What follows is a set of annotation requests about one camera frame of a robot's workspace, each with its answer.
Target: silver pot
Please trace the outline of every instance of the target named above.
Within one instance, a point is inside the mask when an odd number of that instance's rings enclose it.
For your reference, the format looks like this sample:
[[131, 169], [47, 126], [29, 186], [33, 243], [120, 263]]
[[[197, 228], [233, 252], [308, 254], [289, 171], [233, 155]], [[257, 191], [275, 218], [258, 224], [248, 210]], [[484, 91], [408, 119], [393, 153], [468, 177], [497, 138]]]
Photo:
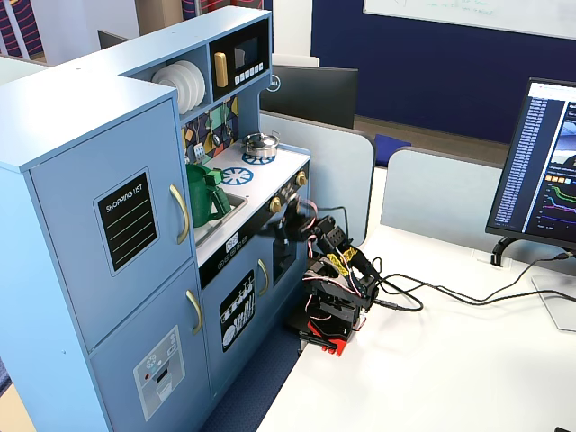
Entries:
[[280, 139], [276, 135], [251, 133], [242, 142], [246, 146], [244, 153], [257, 158], [271, 158], [278, 152]]

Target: stove burner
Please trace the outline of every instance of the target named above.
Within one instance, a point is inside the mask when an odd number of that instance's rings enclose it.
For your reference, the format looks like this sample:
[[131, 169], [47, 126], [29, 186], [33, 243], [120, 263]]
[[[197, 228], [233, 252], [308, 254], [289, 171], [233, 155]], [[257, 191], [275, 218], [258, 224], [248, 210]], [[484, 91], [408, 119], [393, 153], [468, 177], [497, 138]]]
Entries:
[[268, 165], [274, 162], [276, 156], [271, 157], [259, 157], [259, 156], [250, 156], [246, 153], [242, 155], [242, 160], [249, 165]]
[[222, 183], [228, 186], [240, 186], [249, 183], [254, 178], [254, 173], [246, 168], [237, 166], [226, 168], [222, 171], [224, 178]]

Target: blue wall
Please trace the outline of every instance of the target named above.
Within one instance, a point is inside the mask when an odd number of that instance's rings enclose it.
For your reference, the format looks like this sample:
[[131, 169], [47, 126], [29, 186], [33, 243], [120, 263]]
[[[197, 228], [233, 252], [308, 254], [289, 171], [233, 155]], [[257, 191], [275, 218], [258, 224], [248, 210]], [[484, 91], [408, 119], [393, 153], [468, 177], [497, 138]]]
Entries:
[[530, 77], [576, 81], [576, 41], [363, 13], [315, 1], [312, 56], [358, 68], [357, 113], [510, 143]]

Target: oven door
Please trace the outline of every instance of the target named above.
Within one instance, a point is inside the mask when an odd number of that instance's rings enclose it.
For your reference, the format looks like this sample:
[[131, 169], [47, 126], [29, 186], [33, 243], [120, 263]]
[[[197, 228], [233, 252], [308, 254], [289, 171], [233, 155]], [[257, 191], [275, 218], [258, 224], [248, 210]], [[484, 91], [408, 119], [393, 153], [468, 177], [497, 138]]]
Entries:
[[214, 101], [270, 68], [269, 32], [266, 19], [210, 44]]

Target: wooden floor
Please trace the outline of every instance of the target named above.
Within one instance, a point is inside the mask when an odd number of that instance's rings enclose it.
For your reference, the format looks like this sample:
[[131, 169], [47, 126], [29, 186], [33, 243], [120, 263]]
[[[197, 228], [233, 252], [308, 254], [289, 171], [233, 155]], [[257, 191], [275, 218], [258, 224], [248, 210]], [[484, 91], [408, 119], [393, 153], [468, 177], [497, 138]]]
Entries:
[[0, 431], [35, 432], [35, 430], [18, 391], [11, 385], [0, 398]]
[[372, 137], [380, 134], [407, 141], [419, 149], [439, 151], [498, 165], [504, 165], [509, 149], [509, 146], [499, 142], [463, 137], [360, 116], [356, 116], [354, 129], [365, 132]]

